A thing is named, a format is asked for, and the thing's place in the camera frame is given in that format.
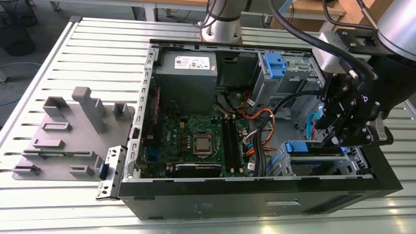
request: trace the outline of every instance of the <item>side panel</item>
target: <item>side panel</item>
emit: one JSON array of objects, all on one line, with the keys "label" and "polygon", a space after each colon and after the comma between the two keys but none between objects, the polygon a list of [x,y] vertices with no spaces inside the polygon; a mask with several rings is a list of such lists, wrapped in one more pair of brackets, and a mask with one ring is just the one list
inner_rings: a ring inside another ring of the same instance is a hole
[{"label": "side panel", "polygon": [[329,213],[366,196],[346,192],[309,192],[126,196],[121,200],[140,219],[188,219]]}]

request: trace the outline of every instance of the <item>blue latch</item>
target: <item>blue latch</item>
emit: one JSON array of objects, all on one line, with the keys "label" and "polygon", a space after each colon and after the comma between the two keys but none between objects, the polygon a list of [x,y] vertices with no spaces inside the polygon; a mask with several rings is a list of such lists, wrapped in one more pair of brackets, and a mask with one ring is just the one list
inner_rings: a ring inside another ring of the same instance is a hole
[{"label": "blue latch", "polygon": [[286,73],[286,62],[280,53],[264,53],[264,63],[272,79],[281,79]]},{"label": "blue latch", "polygon": [[285,151],[288,153],[309,152],[306,143],[304,141],[289,141],[288,143],[285,143]]}]

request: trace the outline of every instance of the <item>aluminum table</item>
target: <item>aluminum table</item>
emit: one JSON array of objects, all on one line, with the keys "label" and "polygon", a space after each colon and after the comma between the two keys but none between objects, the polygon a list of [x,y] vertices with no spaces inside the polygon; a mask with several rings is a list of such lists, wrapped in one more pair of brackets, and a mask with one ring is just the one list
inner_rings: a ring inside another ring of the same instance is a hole
[{"label": "aluminum table", "polygon": [[[244,44],[310,47],[281,30],[242,28],[241,34]],[[381,147],[404,190],[332,214],[140,221],[121,201],[94,201],[97,182],[13,180],[9,170],[44,116],[48,96],[70,100],[72,89],[81,85],[104,103],[134,105],[149,39],[198,41],[200,34],[190,24],[90,18],[68,23],[0,131],[0,232],[416,232],[416,112],[409,102],[390,112],[385,122],[394,144]]]}]

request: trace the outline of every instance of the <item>white label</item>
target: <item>white label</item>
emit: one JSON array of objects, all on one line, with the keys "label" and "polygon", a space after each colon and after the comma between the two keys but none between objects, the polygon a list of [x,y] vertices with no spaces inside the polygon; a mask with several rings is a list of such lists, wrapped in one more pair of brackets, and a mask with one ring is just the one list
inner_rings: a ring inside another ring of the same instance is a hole
[{"label": "white label", "polygon": [[253,170],[254,170],[254,164],[249,162],[249,163],[246,164],[246,169],[250,170],[250,171],[253,171]]},{"label": "white label", "polygon": [[250,106],[254,106],[254,101],[253,101],[253,100],[246,99],[246,103],[248,103]]},{"label": "white label", "polygon": [[209,70],[209,57],[177,56],[174,58],[174,69]]}]

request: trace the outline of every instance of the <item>blue tab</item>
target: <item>blue tab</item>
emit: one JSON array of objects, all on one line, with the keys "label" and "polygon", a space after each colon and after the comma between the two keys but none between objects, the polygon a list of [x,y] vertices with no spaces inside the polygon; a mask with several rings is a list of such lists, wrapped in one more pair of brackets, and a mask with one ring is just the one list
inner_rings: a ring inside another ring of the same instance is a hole
[{"label": "blue tab", "polygon": [[292,149],[292,146],[290,146],[290,143],[288,142],[288,143],[285,143],[285,151],[288,152],[288,153],[292,153],[292,151],[293,151],[293,149]]},{"label": "blue tab", "polygon": [[286,62],[280,53],[264,53],[264,63],[272,79],[281,79],[286,73]]},{"label": "blue tab", "polygon": [[306,143],[304,141],[289,141],[289,146],[293,153],[306,153],[309,152]]},{"label": "blue tab", "polygon": [[276,154],[274,157],[269,160],[266,167],[265,167],[265,172],[268,172],[268,170],[270,170],[270,167],[273,166],[274,162],[278,159],[278,155]]}]

